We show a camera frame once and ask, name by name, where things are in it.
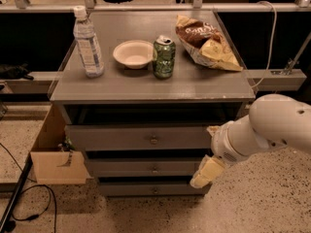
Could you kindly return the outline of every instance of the drawer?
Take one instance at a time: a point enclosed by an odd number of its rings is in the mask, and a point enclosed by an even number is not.
[[[99,190],[104,196],[158,196],[158,195],[203,195],[208,192],[210,185],[201,189],[189,185],[189,178],[178,180],[153,180],[147,178],[145,181],[139,179],[127,180],[125,182],[100,180]]]
[[[66,126],[73,145],[83,150],[209,149],[205,126]]]
[[[144,176],[192,176],[201,159],[154,161],[153,159],[86,160],[85,165],[93,177],[144,177]]]

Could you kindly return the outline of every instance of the white cable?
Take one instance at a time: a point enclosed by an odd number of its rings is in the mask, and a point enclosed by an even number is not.
[[[262,78],[256,84],[251,86],[251,88],[258,86],[264,80],[265,74],[269,70],[271,55],[272,55],[272,45],[273,45],[273,39],[274,39],[275,25],[276,25],[276,20],[277,20],[276,9],[274,8],[274,6],[271,3],[267,2],[267,1],[260,1],[259,3],[261,3],[263,5],[268,5],[272,8],[272,10],[274,12],[274,20],[273,20],[273,26],[272,26],[272,32],[271,32],[271,38],[270,38],[270,46],[269,46],[269,56],[268,56],[268,62],[267,62],[266,68],[263,72]]]

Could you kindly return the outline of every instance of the gray tabletop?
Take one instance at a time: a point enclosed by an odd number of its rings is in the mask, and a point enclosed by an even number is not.
[[[95,79],[86,77],[78,51],[74,49],[51,100],[60,104],[254,100],[247,70],[228,72],[202,69],[194,64],[176,36],[177,15],[209,22],[221,30],[210,11],[93,13],[90,18],[101,46],[105,73]],[[160,34],[176,43],[174,73],[170,79],[158,80],[153,74],[152,63],[146,70],[126,70],[113,58],[113,50],[118,44],[128,40],[152,43]]]

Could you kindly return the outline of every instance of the drawer handle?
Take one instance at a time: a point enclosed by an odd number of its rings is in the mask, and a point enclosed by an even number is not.
[[[152,145],[156,145],[157,142],[158,142],[158,139],[157,139],[156,136],[152,136],[152,137],[150,138],[150,143],[151,143]]]
[[[158,174],[158,169],[156,168],[156,167],[154,167],[154,169],[153,169],[153,174]]]
[[[157,190],[156,187],[155,187],[154,190],[153,190],[153,194],[158,194],[158,190]]]

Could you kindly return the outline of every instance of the cable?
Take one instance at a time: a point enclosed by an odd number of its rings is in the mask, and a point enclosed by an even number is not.
[[[16,163],[16,165],[18,166],[18,168],[20,169],[20,171],[22,172],[22,168],[19,166],[17,160],[13,157],[13,155],[11,154],[11,152],[6,148],[4,147],[4,145],[2,143],[0,143],[0,146],[10,155],[10,157],[12,158],[12,160]],[[27,179],[33,183],[36,183],[36,181],[30,179],[27,177]]]
[[[275,33],[275,25],[276,25],[276,21],[277,21],[277,12],[274,8],[274,6],[267,2],[267,1],[260,1],[259,3],[263,4],[263,5],[268,5],[272,8],[273,12],[274,12],[274,19],[273,19],[273,26],[272,26],[272,32],[271,32],[271,38],[270,38],[270,45],[269,45],[269,56],[268,56],[268,62],[266,65],[266,68],[264,70],[264,73],[262,75],[262,78],[253,86],[251,86],[251,88],[255,88],[256,86],[260,85],[260,83],[264,80],[265,74],[266,72],[269,70],[270,67],[270,61],[271,61],[271,55],[272,55],[272,45],[273,45],[273,39],[274,39],[274,33]]]
[[[32,189],[32,188],[35,188],[35,187],[44,187],[47,189],[48,193],[49,193],[49,202],[48,202],[48,205],[47,207],[42,211],[40,212],[39,214],[35,214],[35,215],[32,215],[32,216],[28,216],[26,218],[17,218],[14,213],[12,213],[12,218],[16,221],[31,221],[31,220],[34,220],[36,218],[38,218],[40,215],[42,215],[44,212],[46,212],[51,204],[51,195],[53,197],[53,201],[54,201],[54,233],[56,233],[56,222],[57,222],[57,203],[56,203],[56,197],[55,197],[55,194],[53,192],[53,190],[48,187],[47,185],[45,184],[35,184],[33,186],[30,186],[28,187],[27,189],[25,189],[19,196],[19,198],[21,197],[22,194],[24,194],[26,191]]]

